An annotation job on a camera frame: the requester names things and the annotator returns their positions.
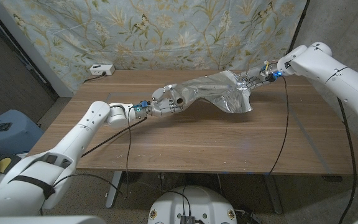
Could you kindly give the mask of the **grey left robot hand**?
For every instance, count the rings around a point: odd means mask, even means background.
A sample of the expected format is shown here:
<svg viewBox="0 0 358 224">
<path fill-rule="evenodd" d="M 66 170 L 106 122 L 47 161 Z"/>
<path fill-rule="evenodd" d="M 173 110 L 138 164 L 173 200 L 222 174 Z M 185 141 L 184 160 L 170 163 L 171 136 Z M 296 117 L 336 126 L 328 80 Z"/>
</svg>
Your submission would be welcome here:
<svg viewBox="0 0 358 224">
<path fill-rule="evenodd" d="M 141 101 L 133 106 L 137 119 L 147 116 L 166 117 L 173 113 L 180 113 L 186 109 L 185 97 L 179 93 L 177 84 L 169 84 L 155 90 L 151 101 Z"/>
</svg>

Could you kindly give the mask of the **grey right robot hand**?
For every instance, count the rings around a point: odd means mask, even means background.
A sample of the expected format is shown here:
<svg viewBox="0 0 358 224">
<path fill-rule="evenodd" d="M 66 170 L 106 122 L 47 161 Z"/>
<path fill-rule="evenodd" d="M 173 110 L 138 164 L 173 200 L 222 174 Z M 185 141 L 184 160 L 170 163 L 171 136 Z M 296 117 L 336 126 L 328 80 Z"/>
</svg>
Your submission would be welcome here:
<svg viewBox="0 0 358 224">
<path fill-rule="evenodd" d="M 277 68 L 277 61 L 266 60 L 263 66 L 241 72 L 239 76 L 242 83 L 245 84 L 248 89 L 253 90 L 262 85 L 269 85 L 283 75 Z"/>
</svg>

